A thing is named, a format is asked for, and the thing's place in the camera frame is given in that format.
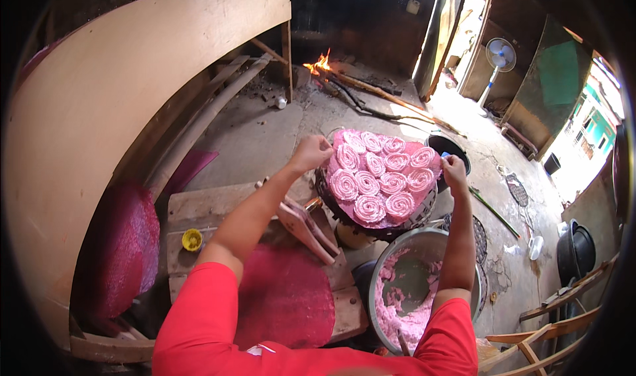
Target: yellow cup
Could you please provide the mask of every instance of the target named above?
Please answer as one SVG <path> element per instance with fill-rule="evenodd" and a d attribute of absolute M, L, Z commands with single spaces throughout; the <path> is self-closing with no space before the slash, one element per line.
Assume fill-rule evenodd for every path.
<path fill-rule="evenodd" d="M 189 229 L 184 232 L 181 237 L 181 244 L 187 251 L 190 252 L 198 251 L 201 248 L 202 243 L 203 237 L 201 236 L 201 232 L 197 229 Z"/>

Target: standing fan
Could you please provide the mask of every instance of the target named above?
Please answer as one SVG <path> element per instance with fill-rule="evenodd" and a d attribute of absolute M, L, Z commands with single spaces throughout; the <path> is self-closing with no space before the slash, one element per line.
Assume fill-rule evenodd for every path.
<path fill-rule="evenodd" d="M 504 38 L 492 38 L 489 40 L 488 45 L 486 45 L 486 58 L 488 58 L 488 62 L 495 71 L 493 71 L 490 82 L 477 103 L 481 108 L 483 108 L 486 102 L 486 97 L 488 97 L 490 87 L 492 87 L 492 84 L 495 82 L 497 74 L 512 70 L 516 63 L 516 54 L 514 53 L 513 45 L 510 45 L 510 42 Z"/>

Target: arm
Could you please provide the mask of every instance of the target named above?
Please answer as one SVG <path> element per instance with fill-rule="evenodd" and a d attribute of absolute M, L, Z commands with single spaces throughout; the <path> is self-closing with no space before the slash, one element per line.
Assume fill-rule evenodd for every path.
<path fill-rule="evenodd" d="M 322 165 L 332 154 L 333 148 L 324 137 L 305 137 L 287 165 L 223 220 L 196 264 L 213 261 L 226 265 L 240 284 L 243 263 L 258 244 L 292 183 L 303 173 Z"/>
<path fill-rule="evenodd" d="M 432 312 L 452 298 L 470 303 L 474 282 L 475 241 L 473 210 L 466 183 L 464 162 L 455 155 L 441 159 L 444 179 L 455 198 L 449 241 L 440 271 L 440 285 L 433 300 Z"/>

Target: fire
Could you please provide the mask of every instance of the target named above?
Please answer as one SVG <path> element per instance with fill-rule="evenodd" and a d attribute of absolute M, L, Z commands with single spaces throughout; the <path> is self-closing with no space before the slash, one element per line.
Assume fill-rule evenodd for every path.
<path fill-rule="evenodd" d="M 329 50 L 327 50 L 327 55 L 323 56 L 322 53 L 320 54 L 320 58 L 318 59 L 318 62 L 315 62 L 313 64 L 303 64 L 305 67 L 307 67 L 309 69 L 309 71 L 311 71 L 312 74 L 314 75 L 320 75 L 320 73 L 318 72 L 318 68 L 322 68 L 323 70 L 331 70 L 329 67 L 329 53 L 331 51 L 331 48 L 329 48 Z"/>

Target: dirt floor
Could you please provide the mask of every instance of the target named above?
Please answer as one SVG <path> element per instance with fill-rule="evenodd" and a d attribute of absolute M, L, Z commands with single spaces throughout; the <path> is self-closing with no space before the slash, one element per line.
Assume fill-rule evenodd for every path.
<path fill-rule="evenodd" d="M 367 67 L 342 64 L 355 77 L 368 78 L 386 86 L 389 78 L 402 90 L 402 97 L 417 102 L 411 80 L 384 76 Z M 398 114 L 409 112 L 374 95 L 356 91 L 367 105 L 379 111 Z M 542 166 L 527 161 L 521 152 L 504 138 L 493 121 L 477 114 L 477 105 L 464 99 L 454 89 L 440 86 L 427 104 L 435 116 L 455 126 L 467 139 L 425 122 L 398 124 L 358 115 L 342 100 L 326 94 L 314 82 L 298 88 L 296 99 L 283 110 L 273 107 L 274 97 L 283 94 L 282 86 L 267 80 L 267 74 L 257 77 L 219 113 L 195 148 L 218 151 L 219 156 L 204 168 L 185 188 L 186 191 L 248 183 L 271 176 L 290 158 L 295 146 L 306 134 L 322 134 L 331 138 L 337 129 L 354 128 L 405 140 L 424 140 L 431 134 L 441 134 L 458 143 L 466 151 L 471 163 L 470 185 L 501 213 L 522 235 L 517 239 L 479 203 L 473 201 L 473 214 L 483 224 L 487 235 L 487 257 L 483 262 L 486 295 L 497 293 L 497 300 L 486 300 L 474 323 L 477 337 L 493 333 L 514 333 L 535 330 L 547 323 L 547 316 L 519 323 L 519 314 L 536 308 L 559 288 L 557 270 L 557 223 L 561 222 L 562 207 L 556 189 Z M 528 258 L 529 229 L 520 217 L 520 207 L 511 196 L 504 176 L 497 171 L 501 165 L 516 173 L 529 195 L 528 213 L 545 244 L 537 261 Z M 436 200 L 431 219 L 450 212 L 453 199 L 449 190 Z M 387 243 L 374 242 L 362 250 L 347 250 L 348 265 L 353 268 L 367 260 L 378 258 Z M 501 364 L 497 372 L 527 364 L 520 355 Z"/>

